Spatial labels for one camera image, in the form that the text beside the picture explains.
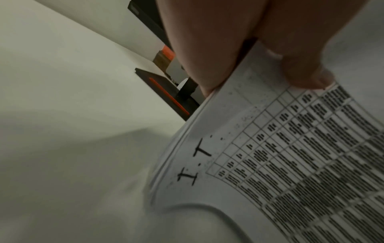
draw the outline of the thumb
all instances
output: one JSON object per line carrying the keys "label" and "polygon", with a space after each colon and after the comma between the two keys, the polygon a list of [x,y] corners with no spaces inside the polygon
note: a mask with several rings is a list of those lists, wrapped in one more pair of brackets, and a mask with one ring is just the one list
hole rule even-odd
{"label": "thumb", "polygon": [[281,67],[287,81],[298,88],[322,89],[334,82],[333,74],[321,64],[321,50],[285,56]]}

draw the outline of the fingernail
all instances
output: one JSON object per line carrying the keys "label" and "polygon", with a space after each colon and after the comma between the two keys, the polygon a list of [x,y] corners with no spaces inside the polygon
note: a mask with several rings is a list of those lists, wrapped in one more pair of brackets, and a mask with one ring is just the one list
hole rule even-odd
{"label": "fingernail", "polygon": [[335,82],[335,76],[331,71],[323,68],[323,70],[320,72],[318,82],[323,88],[326,88]]}

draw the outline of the orange stripe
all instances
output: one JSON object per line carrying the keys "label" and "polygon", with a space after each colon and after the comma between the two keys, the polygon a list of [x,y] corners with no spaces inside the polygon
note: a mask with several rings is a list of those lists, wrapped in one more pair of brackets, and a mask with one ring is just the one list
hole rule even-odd
{"label": "orange stripe", "polygon": [[149,80],[151,80],[154,85],[156,85],[166,96],[168,96],[168,98],[170,98],[172,102],[175,103],[175,105],[177,105],[182,111],[184,111],[184,113],[189,115],[189,112],[184,109],[184,107],[180,105],[180,103],[177,102],[177,100],[175,100],[175,98],[173,98],[172,95],[170,95],[160,84],[158,84],[156,80],[154,80],[153,78],[149,78]]}

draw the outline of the hand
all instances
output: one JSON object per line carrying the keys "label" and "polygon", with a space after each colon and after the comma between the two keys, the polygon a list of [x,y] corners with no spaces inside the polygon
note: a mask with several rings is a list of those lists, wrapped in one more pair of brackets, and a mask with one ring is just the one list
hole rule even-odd
{"label": "hand", "polygon": [[187,73],[208,96],[232,73],[245,39],[258,37],[282,55],[287,81],[325,88],[334,77],[321,64],[327,41],[366,0],[157,0],[168,37]]}

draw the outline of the paper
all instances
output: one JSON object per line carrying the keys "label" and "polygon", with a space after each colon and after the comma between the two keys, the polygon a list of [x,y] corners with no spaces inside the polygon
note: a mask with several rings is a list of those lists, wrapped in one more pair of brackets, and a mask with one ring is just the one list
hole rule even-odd
{"label": "paper", "polygon": [[[334,43],[348,46],[345,33]],[[384,56],[369,51],[384,44],[348,63],[335,45],[337,83],[314,91],[290,87],[255,46],[167,154],[152,206],[211,206],[254,242],[384,242]]]}

